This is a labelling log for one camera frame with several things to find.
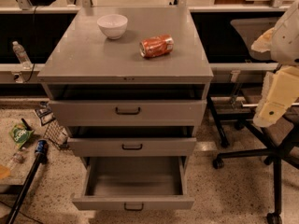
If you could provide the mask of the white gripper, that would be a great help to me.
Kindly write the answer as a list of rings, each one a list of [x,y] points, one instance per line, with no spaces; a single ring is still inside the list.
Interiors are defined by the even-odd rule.
[[[257,52],[267,52],[272,47],[274,29],[270,28],[251,45]],[[276,73],[267,72],[263,100],[255,109],[253,123],[259,127],[275,124],[299,97],[299,68],[284,65]]]

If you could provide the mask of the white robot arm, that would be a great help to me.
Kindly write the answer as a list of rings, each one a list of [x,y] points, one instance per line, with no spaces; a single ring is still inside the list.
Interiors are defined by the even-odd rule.
[[[267,72],[263,79],[262,99],[253,118],[255,125],[269,127],[299,98],[299,1],[293,2],[251,48],[269,51],[271,59],[278,62],[277,69]]]

